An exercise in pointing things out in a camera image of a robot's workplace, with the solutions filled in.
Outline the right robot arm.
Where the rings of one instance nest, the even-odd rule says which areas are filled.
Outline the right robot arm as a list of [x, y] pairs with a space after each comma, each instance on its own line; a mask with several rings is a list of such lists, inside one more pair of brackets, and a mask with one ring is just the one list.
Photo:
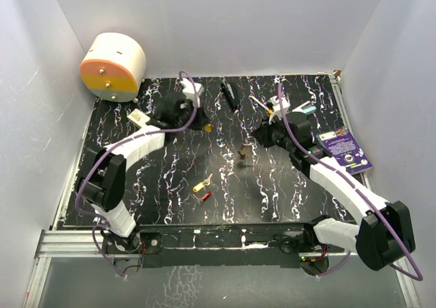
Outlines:
[[410, 258], [416, 244], [409, 209], [389, 202], [358, 182], [321, 144], [313, 141], [311, 124], [300, 112], [288, 114], [290, 123], [266, 117], [251, 135], [265, 148], [278, 146], [289, 154], [293, 167], [323, 187], [354, 218], [354, 224], [323, 217], [304, 233], [311, 251], [326, 245], [357, 253], [374, 271], [402, 257]]

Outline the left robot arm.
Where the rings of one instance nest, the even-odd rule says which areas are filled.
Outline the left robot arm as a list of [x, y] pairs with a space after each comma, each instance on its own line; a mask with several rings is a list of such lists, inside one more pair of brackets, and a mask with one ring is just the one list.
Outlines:
[[165, 147], [186, 129], [201, 130], [209, 124], [200, 99], [169, 97], [151, 116], [135, 109], [128, 119], [138, 130], [132, 135], [85, 155], [76, 183], [75, 208], [82, 215], [100, 218], [103, 227], [117, 236], [117, 245], [135, 252], [140, 235], [123, 197], [127, 171], [142, 158]]

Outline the metal keyring with keys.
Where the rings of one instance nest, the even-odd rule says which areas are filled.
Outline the metal keyring with keys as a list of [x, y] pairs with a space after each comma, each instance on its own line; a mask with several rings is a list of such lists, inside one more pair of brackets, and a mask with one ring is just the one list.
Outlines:
[[249, 147], [250, 147], [250, 144], [248, 144], [248, 143], [242, 143], [241, 144], [241, 146], [240, 146], [240, 148], [238, 150], [238, 154], [239, 154], [239, 157], [241, 159], [246, 159], [247, 158]]

